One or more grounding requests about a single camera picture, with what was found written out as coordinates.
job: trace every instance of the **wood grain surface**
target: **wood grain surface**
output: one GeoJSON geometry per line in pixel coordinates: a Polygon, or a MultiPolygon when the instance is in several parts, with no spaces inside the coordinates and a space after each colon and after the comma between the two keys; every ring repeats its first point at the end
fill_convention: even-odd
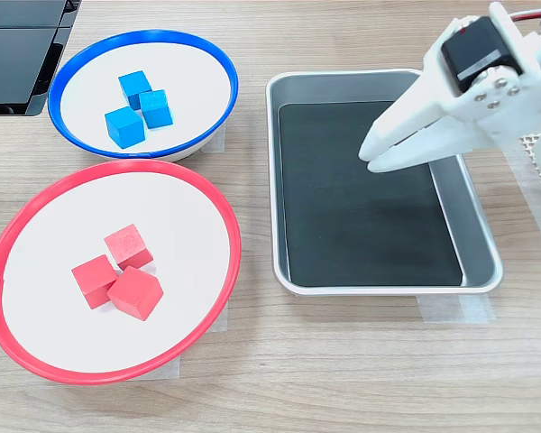
{"type": "MultiPolygon", "coordinates": [[[[505,2],[510,11],[541,1],[505,2]]],[[[271,270],[264,86],[291,70],[420,68],[455,17],[485,0],[84,2],[64,61],[135,29],[193,32],[233,59],[241,92],[224,153],[183,165],[228,197],[243,263],[228,331],[181,358],[180,378],[80,388],[0,348],[2,432],[541,432],[541,234],[500,152],[466,160],[506,267],[483,325],[424,322],[415,298],[297,298],[271,270]]],[[[46,112],[0,117],[0,234],[33,195],[102,160],[46,112]]]]}

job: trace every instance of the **screw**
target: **screw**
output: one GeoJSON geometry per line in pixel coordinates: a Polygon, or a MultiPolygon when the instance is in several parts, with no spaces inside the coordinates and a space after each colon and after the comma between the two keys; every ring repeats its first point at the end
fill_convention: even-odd
{"type": "Polygon", "coordinates": [[[495,88],[504,88],[507,86],[507,80],[505,78],[499,78],[495,81],[495,88]]]}

